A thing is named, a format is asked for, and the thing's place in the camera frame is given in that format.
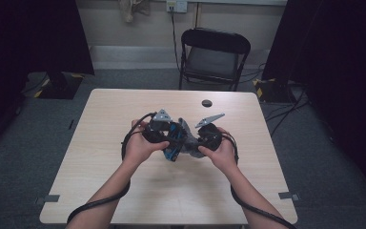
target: wall outlet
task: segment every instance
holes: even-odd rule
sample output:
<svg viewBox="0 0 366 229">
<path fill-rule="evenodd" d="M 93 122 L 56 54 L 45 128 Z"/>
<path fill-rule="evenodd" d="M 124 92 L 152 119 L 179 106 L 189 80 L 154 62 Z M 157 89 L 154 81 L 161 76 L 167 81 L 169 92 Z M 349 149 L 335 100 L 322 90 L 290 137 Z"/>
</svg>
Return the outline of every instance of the wall outlet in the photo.
<svg viewBox="0 0 366 229">
<path fill-rule="evenodd" d="M 166 1 L 166 11 L 187 12 L 187 1 Z"/>
</svg>

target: light wood tabletop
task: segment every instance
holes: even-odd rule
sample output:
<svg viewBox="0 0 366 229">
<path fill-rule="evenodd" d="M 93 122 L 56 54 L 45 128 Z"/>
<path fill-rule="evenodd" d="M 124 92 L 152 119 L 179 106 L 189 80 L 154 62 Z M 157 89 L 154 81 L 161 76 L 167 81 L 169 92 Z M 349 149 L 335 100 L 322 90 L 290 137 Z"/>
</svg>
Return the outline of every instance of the light wood tabletop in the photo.
<svg viewBox="0 0 366 229">
<path fill-rule="evenodd" d="M 203 107 L 204 99 L 212 101 Z M 121 163 L 121 142 L 133 119 L 165 109 L 183 117 L 192 134 L 202 118 L 224 113 L 214 122 L 234 136 L 238 166 L 253 186 L 289 222 L 297 215 L 275 148 L 255 94 L 158 90 L 96 89 L 91 92 L 68 151 L 51 187 L 57 202 L 46 202 L 40 220 L 66 223 L 69 214 L 100 188 Z M 161 151 L 142 163 L 121 198 L 116 224 L 246 224 L 230 183 L 207 157 L 180 153 L 176 162 Z"/>
</svg>

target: power cord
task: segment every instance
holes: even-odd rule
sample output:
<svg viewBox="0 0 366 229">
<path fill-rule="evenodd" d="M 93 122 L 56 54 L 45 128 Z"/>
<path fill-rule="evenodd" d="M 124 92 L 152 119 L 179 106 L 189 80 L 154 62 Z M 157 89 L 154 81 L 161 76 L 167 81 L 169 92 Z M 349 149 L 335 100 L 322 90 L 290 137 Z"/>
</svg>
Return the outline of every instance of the power cord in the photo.
<svg viewBox="0 0 366 229">
<path fill-rule="evenodd" d="M 278 111 L 278 110 L 281 110 L 281 109 L 285 109 L 285 108 L 288 108 L 288 107 L 291 107 L 292 105 L 284 105 L 284 106 L 281 106 L 277 109 L 274 109 L 272 111 L 269 112 L 269 114 L 266 115 L 266 117 L 264 118 L 265 120 L 269 119 L 270 115 L 272 115 L 274 112 Z"/>
<path fill-rule="evenodd" d="M 280 124 L 284 121 L 284 119 L 290 114 L 290 112 L 294 111 L 296 108 L 296 105 L 298 105 L 298 103 L 301 101 L 302 95 L 304 95 L 305 93 L 305 89 L 302 90 L 301 95 L 299 96 L 298 100 L 295 102 L 294 106 L 290 109 L 290 111 L 286 112 L 285 115 L 281 118 L 281 120 L 278 122 L 277 125 L 275 125 L 274 129 L 272 130 L 272 133 L 270 134 L 270 137 L 273 137 L 273 135 L 275 134 L 275 131 L 277 130 L 277 128 L 280 126 Z"/>
<path fill-rule="evenodd" d="M 176 66 L 180 72 L 179 62 L 177 60 L 177 44 L 176 44 L 176 33 L 174 31 L 174 7 L 169 7 L 171 11 L 172 25 L 173 25 L 173 45 L 174 45 L 174 57 L 176 58 Z"/>
<path fill-rule="evenodd" d="M 304 104 L 302 104 L 302 105 L 299 105 L 298 107 L 296 107 L 295 108 L 295 110 L 298 110 L 298 109 L 300 109 L 300 108 L 302 108 L 302 107 L 305 107 L 306 105 L 308 105 L 310 103 L 310 101 L 309 100 L 307 100 Z M 272 117 L 266 117 L 266 119 L 265 119 L 265 121 L 266 122 L 268 122 L 268 121 L 270 121 L 270 120 L 272 120 L 272 119 L 275 119 L 275 118 L 277 118 L 277 117 L 280 117 L 280 116 L 283 116 L 283 115 L 285 115 L 287 112 L 283 112 L 283 113 L 280 113 L 280 114 L 276 114 L 276 115 L 274 115 L 274 116 L 272 116 Z"/>
<path fill-rule="evenodd" d="M 122 147 L 121 147 L 121 159 L 124 159 L 125 155 L 126 155 L 126 148 L 127 148 L 127 143 L 128 141 L 130 140 L 131 136 L 134 135 L 134 134 L 137 134 L 137 133 L 140 133 L 140 132 L 134 132 L 135 128 L 145 119 L 147 118 L 148 116 L 155 116 L 156 113 L 149 113 L 149 114 L 146 114 L 144 115 L 143 117 L 141 117 L 141 119 L 139 119 L 134 126 L 132 126 L 132 128 L 130 129 L 130 131 L 126 134 L 123 142 L 121 143 L 122 144 Z M 236 141 L 234 140 L 234 137 L 232 135 L 230 135 L 229 133 L 223 133 L 223 134 L 226 134 L 226 135 L 223 135 L 224 138 L 226 138 L 227 140 L 229 140 L 231 142 L 231 144 L 234 146 L 234 160 L 237 164 L 238 160 L 239 160 L 239 156 L 238 156 L 238 151 L 237 151 L 237 147 L 236 147 Z M 94 202 L 90 202 L 90 203 L 87 203 L 87 204 L 84 204 L 78 208 L 76 208 L 75 210 L 73 210 L 71 212 L 71 214 L 69 215 L 68 219 L 67 219 L 67 224 L 70 223 L 72 221 L 72 219 L 77 215 L 79 214 L 80 212 L 83 212 L 83 211 L 86 211 L 88 209 L 91 209 L 93 207 L 97 207 L 99 205 L 102 205 L 102 204 L 105 204 L 105 203 L 109 203 L 109 202 L 112 202 L 112 201 L 115 201 L 115 200 L 118 200 L 122 197 L 124 197 L 128 191 L 130 190 L 130 185 L 131 185 L 131 181 L 129 180 L 128 184 L 126 185 L 126 187 L 118 194 L 112 196 L 112 197 L 109 197 L 109 198 L 103 198 L 103 199 L 99 199 L 97 201 L 94 201 Z M 290 228 L 290 229 L 295 229 L 295 227 L 288 221 L 286 221 L 285 219 L 282 219 L 276 215 L 273 215 L 271 213 L 268 213 L 268 212 L 265 212 L 261 209 L 258 209 L 258 208 L 255 208 L 249 204 L 247 204 L 246 202 L 244 202 L 243 200 L 241 200 L 236 192 L 234 191 L 234 188 L 233 186 L 231 185 L 231 193 L 233 195 L 233 198 L 234 200 L 242 207 L 248 209 L 249 211 L 252 211 L 254 213 L 257 213 L 263 217 L 266 217 L 268 219 L 271 219 L 271 220 L 274 220 L 284 226 L 286 226 L 287 228 Z"/>
<path fill-rule="evenodd" d="M 260 73 L 263 73 L 263 70 L 260 70 L 260 67 L 264 64 L 260 64 L 259 67 L 258 67 L 258 70 L 253 72 L 253 73 L 247 73 L 247 74 L 242 74 L 240 75 L 241 77 L 242 76 L 248 76 L 248 75 L 252 75 L 252 74 L 255 74 L 254 77 L 250 78 L 250 79 L 246 79 L 246 80 L 243 80 L 243 81 L 239 81 L 238 84 L 243 84 L 243 83 L 246 83 L 246 82 L 249 82 L 249 81 L 252 81 L 254 80 L 256 77 L 258 77 L 260 75 Z M 187 79 L 187 77 L 185 75 L 183 75 L 183 78 L 186 80 L 186 81 L 189 81 Z M 208 82 L 207 80 L 198 80 L 198 81 L 190 81 L 191 83 L 193 84 L 198 84 L 198 85 L 211 85 L 211 86 L 220 86 L 220 85 L 231 85 L 230 83 L 204 83 L 204 82 Z"/>
<path fill-rule="evenodd" d="M 134 126 L 132 126 L 132 128 L 130 129 L 130 131 L 126 134 L 126 136 L 124 137 L 124 140 L 123 142 L 121 142 L 121 159 L 124 160 L 124 157 L 126 155 L 126 148 L 127 148 L 127 143 L 129 142 L 130 138 L 132 135 L 134 134 L 137 134 L 138 132 L 134 132 L 133 131 L 135 130 L 135 128 L 145 119 L 147 118 L 148 116 L 155 116 L 156 113 L 149 113 L 149 114 L 146 114 L 144 115 L 143 117 L 141 117 L 141 119 L 139 119 L 139 121 L 137 121 L 135 123 Z M 89 203 L 86 203 L 78 208 L 76 208 L 75 210 L 73 210 L 70 215 L 68 216 L 68 219 L 67 219 L 67 224 L 71 222 L 71 220 L 76 216 L 78 215 L 79 213 L 83 212 L 83 211 L 86 211 L 86 210 L 89 210 L 91 208 L 94 208 L 94 207 L 97 207 L 99 205 L 103 205 L 105 203 L 109 203 L 109 202 L 112 202 L 112 201 L 115 201 L 115 200 L 118 200 L 118 199 L 121 199 L 122 197 L 124 197 L 130 190 L 130 184 L 131 184 L 131 181 L 129 180 L 129 182 L 127 183 L 126 187 L 118 194 L 115 194 L 114 196 L 111 196 L 109 198 L 102 198 L 102 199 L 99 199 L 97 201 L 94 201 L 94 202 L 89 202 Z"/>
<path fill-rule="evenodd" d="M 228 133 L 222 133 L 222 134 L 228 135 L 228 136 L 223 135 L 223 137 L 226 138 L 226 139 L 228 139 L 231 142 L 231 144 L 234 146 L 234 159 L 235 159 L 235 162 L 237 164 L 237 162 L 239 160 L 239 156 L 238 156 L 237 146 L 236 146 L 236 142 L 234 140 L 234 137 L 232 135 L 228 134 Z M 254 212 L 256 214 L 259 214 L 260 216 L 263 216 L 265 218 L 268 218 L 268 219 L 271 219 L 271 220 L 273 220 L 275 222 L 278 222 L 281 225 L 283 225 L 283 226 L 285 226 L 285 227 L 287 227 L 289 229 L 296 229 L 295 226 L 293 226 L 289 221 L 287 221 L 287 220 L 285 220 L 283 218 L 280 218 L 280 217 L 278 217 L 278 216 L 276 216 L 274 214 L 271 214 L 269 212 L 263 211 L 263 210 L 258 209 L 256 207 L 253 207 L 252 205 L 244 202 L 242 199 L 240 199 L 237 196 L 236 192 L 234 191 L 234 187 L 232 185 L 231 185 L 231 194 L 232 194 L 234 200 L 236 201 L 236 203 L 238 203 L 243 208 L 245 208 L 245 209 L 247 209 L 247 210 L 249 210 L 251 212 Z"/>
</svg>

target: hand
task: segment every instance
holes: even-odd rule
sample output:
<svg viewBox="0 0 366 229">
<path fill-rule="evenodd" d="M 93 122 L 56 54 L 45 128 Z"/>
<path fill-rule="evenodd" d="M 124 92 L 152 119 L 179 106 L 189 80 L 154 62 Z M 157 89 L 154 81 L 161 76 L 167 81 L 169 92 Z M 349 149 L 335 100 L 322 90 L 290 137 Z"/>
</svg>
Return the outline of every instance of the hand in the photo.
<svg viewBox="0 0 366 229">
<path fill-rule="evenodd" d="M 132 121 L 132 127 L 138 122 L 138 120 Z M 141 122 L 135 130 L 127 143 L 126 156 L 124 161 L 131 162 L 133 164 L 139 165 L 145 160 L 147 160 L 154 151 L 163 150 L 168 147 L 169 142 L 163 141 L 160 143 L 150 143 L 141 134 L 145 130 L 145 126 L 148 125 L 147 122 Z"/>
<path fill-rule="evenodd" d="M 221 127 L 218 127 L 218 130 L 223 133 L 223 135 L 229 133 Z M 204 146 L 199 146 L 198 150 L 203 153 L 203 155 L 207 156 L 213 162 L 213 165 L 224 174 L 228 169 L 237 167 L 234 160 L 234 146 L 225 137 L 222 137 L 221 145 L 219 145 L 218 149 L 215 151 Z"/>
</svg>

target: wall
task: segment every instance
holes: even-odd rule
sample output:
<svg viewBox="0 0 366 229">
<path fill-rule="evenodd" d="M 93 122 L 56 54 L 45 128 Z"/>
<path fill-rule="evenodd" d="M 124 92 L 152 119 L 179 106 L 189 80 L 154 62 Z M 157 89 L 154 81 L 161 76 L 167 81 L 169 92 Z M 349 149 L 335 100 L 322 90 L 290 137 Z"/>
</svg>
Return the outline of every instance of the wall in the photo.
<svg viewBox="0 0 366 229">
<path fill-rule="evenodd" d="M 259 2 L 263 1 L 273 5 L 260 5 Z M 254 56 L 262 55 L 256 62 L 265 61 L 284 11 L 282 2 L 285 1 L 249 0 L 257 5 L 203 2 L 198 5 L 189 2 L 187 13 L 174 15 L 178 48 L 182 32 L 194 27 L 197 18 L 197 27 L 244 35 L 252 44 Z M 166 12 L 165 1 L 151 1 L 151 15 L 136 13 L 132 23 L 123 20 L 116 0 L 77 0 L 77 5 L 90 46 L 163 47 L 173 51 L 173 25 L 171 15 Z"/>
</svg>

